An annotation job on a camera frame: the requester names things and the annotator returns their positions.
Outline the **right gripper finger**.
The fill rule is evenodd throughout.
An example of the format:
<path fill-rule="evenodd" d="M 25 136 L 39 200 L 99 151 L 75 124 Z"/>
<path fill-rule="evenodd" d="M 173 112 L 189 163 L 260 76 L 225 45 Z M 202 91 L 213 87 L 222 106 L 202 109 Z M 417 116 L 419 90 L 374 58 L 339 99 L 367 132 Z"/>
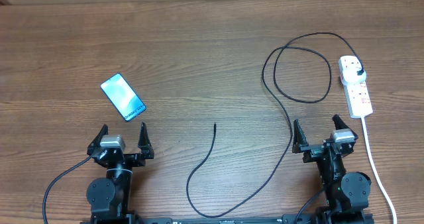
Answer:
<path fill-rule="evenodd" d="M 332 120 L 336 130 L 349 129 L 349 126 L 341 119 L 339 115 L 333 115 Z"/>
<path fill-rule="evenodd" d="M 298 119 L 293 122 L 293 135 L 293 147 L 304 147 L 309 145 Z"/>

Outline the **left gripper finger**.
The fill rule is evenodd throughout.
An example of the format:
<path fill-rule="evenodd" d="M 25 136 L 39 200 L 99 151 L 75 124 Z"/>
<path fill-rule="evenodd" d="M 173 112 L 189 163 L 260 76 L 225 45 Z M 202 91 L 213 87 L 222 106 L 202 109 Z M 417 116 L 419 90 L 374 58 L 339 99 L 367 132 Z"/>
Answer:
<path fill-rule="evenodd" d="M 103 136 L 107 135 L 108 132 L 108 126 L 106 124 L 104 124 L 101 128 L 101 130 L 99 131 L 99 133 L 97 134 L 97 136 L 92 140 L 92 142 L 89 144 L 89 148 L 95 148 L 100 146 L 100 142 L 101 139 L 103 138 Z"/>
<path fill-rule="evenodd" d="M 153 153 L 152 145 L 148 138 L 147 126 L 144 122 L 141 123 L 138 147 L 142 153 Z"/>

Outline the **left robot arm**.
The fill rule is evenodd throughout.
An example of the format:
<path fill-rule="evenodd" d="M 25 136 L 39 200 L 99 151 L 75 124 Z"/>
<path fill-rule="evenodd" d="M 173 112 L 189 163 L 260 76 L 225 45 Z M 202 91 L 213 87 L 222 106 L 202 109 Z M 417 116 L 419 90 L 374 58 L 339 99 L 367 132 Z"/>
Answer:
<path fill-rule="evenodd" d="M 133 168 L 146 165 L 154 158 L 147 126 L 142 123 L 136 153 L 125 152 L 121 135 L 110 135 L 103 125 L 87 147 L 87 155 L 106 169 L 106 177 L 97 178 L 87 188 L 91 205 L 91 223 L 142 223 L 136 211 L 129 210 Z"/>

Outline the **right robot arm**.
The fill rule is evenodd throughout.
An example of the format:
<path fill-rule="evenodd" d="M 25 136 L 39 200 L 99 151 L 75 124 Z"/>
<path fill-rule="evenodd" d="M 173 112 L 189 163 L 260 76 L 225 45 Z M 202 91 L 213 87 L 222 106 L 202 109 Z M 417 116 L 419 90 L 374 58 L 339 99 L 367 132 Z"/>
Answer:
<path fill-rule="evenodd" d="M 343 158 L 354 152 L 358 135 L 334 115 L 335 130 L 321 144 L 310 145 L 298 120 L 293 122 L 293 153 L 316 163 L 323 187 L 295 215 L 294 223 L 373 223 L 369 206 L 371 179 L 363 172 L 347 172 Z"/>

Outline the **Samsung Galaxy smartphone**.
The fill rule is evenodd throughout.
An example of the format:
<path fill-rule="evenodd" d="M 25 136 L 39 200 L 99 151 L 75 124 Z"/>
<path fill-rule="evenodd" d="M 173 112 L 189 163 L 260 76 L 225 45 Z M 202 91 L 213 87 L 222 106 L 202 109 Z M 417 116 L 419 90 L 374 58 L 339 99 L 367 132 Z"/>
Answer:
<path fill-rule="evenodd" d="M 100 87 L 126 122 L 146 110 L 142 99 L 120 73 L 110 77 Z"/>

